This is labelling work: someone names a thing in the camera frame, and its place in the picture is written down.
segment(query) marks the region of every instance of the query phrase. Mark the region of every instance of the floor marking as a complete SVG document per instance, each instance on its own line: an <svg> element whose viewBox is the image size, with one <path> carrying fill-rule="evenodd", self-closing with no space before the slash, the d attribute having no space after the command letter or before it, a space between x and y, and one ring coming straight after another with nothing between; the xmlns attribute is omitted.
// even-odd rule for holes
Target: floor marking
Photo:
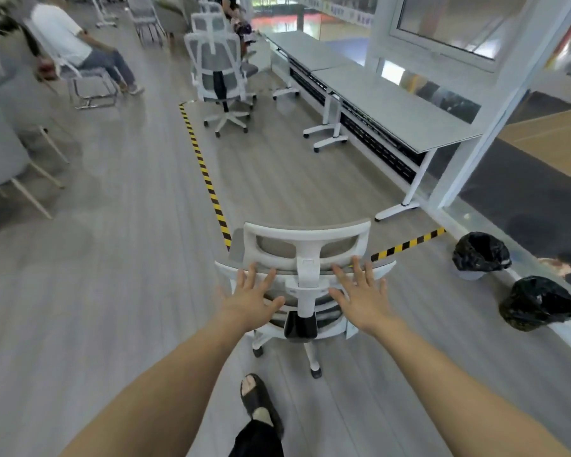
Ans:
<svg viewBox="0 0 571 457"><path fill-rule="evenodd" d="M209 192L209 198L213 204L213 211L215 212L215 217L218 219L218 223L220 224L220 230L222 231L222 237L224 238L224 245L228 250L231 249L231 232L228 230L228 225L226 224L226 218L224 218L224 213L222 213L222 207L220 206L220 201L218 200L218 196L215 195L215 189L213 188L213 183L211 181L211 177L209 176L209 170L205 165L205 160L203 159L203 155L201 154L201 149L199 149L199 143L197 142L197 137L195 136L195 132L192 130L192 124L188 119L188 115L186 114L186 110L184 109L184 104L180 104L180 113L182 114L182 118L184 119L184 123L186 124L186 129L188 130L188 135L190 136L190 142L192 143L192 148L195 150L195 155L197 156L197 161L199 163L199 168L201 169L201 175L203 175L203 179L205 181L205 187Z"/></svg>
<svg viewBox="0 0 571 457"><path fill-rule="evenodd" d="M423 242L430 241L438 236L442 236L446 232L444 228L438 228L430 233L425 234L424 236L419 236L416 239L412 239L408 242L404 242L403 244L396 245L395 247L390 248L389 250L383 250L379 253L374 253L371 257L371 261L379 261L384 260L388 256L395 255L396 253L403 252L404 250L408 250L409 248L414 247L415 245L422 244Z"/></svg>

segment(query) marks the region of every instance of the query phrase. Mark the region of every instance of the black sandal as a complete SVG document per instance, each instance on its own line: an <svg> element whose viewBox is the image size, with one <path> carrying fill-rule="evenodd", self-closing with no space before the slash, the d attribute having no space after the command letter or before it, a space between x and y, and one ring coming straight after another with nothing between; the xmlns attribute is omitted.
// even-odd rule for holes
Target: black sandal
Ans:
<svg viewBox="0 0 571 457"><path fill-rule="evenodd" d="M248 374L247 376L252 376L254 378L254 382L256 385L252 388L250 392L248 392L245 396L241 392L241 388L239 388L239 394L241 395L241 400L244 403L245 410L247 411L250 418L252 418L252 414L254 411L259 407L264 407L268 410L268 414L271 417L271 422L273 422L273 428L277 432L277 436L281 440L284 435L284 425L281 421L281 417L277 413L277 409L273 406L273 402L271 401L270 396L268 395L268 390L266 389L266 385L260 379L259 376L256 374Z"/></svg>

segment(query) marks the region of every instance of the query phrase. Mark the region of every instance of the white t-shirt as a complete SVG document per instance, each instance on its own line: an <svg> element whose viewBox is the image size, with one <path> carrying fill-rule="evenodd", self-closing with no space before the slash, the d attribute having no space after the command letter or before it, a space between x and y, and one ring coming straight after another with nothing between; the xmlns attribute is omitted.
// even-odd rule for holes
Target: white t-shirt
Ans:
<svg viewBox="0 0 571 457"><path fill-rule="evenodd" d="M30 16L40 33L62 58L79 66L91 54L92 48L77 37L82 28L61 8L39 3Z"/></svg>

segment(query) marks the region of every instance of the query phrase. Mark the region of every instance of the man in white shirt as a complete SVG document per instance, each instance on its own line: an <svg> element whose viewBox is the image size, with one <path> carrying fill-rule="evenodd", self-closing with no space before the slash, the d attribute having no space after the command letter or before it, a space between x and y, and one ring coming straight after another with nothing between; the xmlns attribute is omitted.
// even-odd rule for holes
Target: man in white shirt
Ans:
<svg viewBox="0 0 571 457"><path fill-rule="evenodd" d="M63 10L63 0L43 0L34 6L30 20L55 50L79 69L105 68L122 92L139 94L133 72L112 46L104 45L84 30Z"/></svg>

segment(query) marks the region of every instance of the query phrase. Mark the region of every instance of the black plastic bag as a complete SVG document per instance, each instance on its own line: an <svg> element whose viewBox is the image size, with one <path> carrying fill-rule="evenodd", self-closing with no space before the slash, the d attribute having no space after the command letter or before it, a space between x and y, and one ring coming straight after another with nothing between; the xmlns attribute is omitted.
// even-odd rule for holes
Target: black plastic bag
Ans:
<svg viewBox="0 0 571 457"><path fill-rule="evenodd" d="M500 303L499 314L513 328L529 332L571 319L571 294L546 277L525 277Z"/></svg>
<svg viewBox="0 0 571 457"><path fill-rule="evenodd" d="M512 265L508 247L498 238L479 232L459 239L452 262L459 271L500 271Z"/></svg>

